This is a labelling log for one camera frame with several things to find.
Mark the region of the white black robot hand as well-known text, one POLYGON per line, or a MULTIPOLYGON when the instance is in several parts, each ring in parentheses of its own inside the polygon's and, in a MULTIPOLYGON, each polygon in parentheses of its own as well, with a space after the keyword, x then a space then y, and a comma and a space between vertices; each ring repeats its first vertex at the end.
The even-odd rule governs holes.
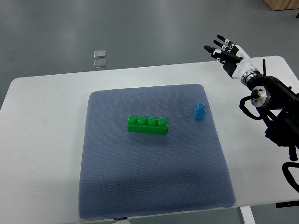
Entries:
POLYGON ((217 35, 214 44, 218 47, 204 46, 210 56, 216 59, 223 67, 225 72, 233 79, 238 79, 246 84, 245 78, 250 75, 260 75, 260 71, 252 65, 252 60, 246 51, 231 40, 217 35))

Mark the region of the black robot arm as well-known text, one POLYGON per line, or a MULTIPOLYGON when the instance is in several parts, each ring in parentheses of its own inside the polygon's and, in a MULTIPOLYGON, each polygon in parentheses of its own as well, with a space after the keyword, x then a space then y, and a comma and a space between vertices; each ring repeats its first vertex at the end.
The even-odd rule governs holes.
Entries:
POLYGON ((240 100, 239 107, 248 117, 263 120, 267 126, 265 137, 279 147, 289 147, 289 158, 297 161, 299 148, 299 95, 279 79, 251 72, 245 76, 251 94, 240 100))

